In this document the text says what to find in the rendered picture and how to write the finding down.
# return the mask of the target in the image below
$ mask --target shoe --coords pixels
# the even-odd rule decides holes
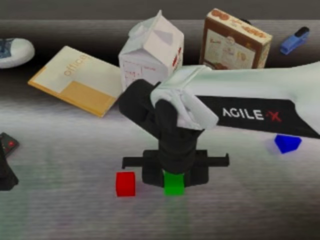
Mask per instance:
[[[35,56],[32,43],[22,38],[0,38],[0,69],[9,69],[29,62]]]

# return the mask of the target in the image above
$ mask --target gray tabletop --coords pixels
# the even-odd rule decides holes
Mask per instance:
[[[20,184],[0,192],[1,240],[320,239],[320,141],[281,155],[274,134],[217,127],[198,148],[231,165],[208,184],[167,197],[128,169],[136,197],[118,198],[122,157],[156,140],[117,106],[98,118],[28,86],[37,69],[0,72],[0,132],[21,143],[8,158]]]

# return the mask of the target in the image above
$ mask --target robotic arm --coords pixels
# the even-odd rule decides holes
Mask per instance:
[[[320,138],[320,62],[293,68],[211,70],[184,66],[153,86],[132,83],[120,112],[159,142],[143,157],[125,157],[122,168],[142,167],[143,182],[163,187],[162,170],[184,174],[185,186],[205,184],[208,167],[227,167],[228,154],[196,150],[215,126]]]

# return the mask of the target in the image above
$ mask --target red button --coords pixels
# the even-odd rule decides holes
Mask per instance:
[[[8,145],[9,145],[9,147],[13,147],[15,145],[15,142],[10,141]]]

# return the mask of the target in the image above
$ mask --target blue cube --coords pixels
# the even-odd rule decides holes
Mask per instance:
[[[285,136],[277,134],[274,141],[280,152],[285,154],[297,150],[302,142],[302,139],[298,136]]]

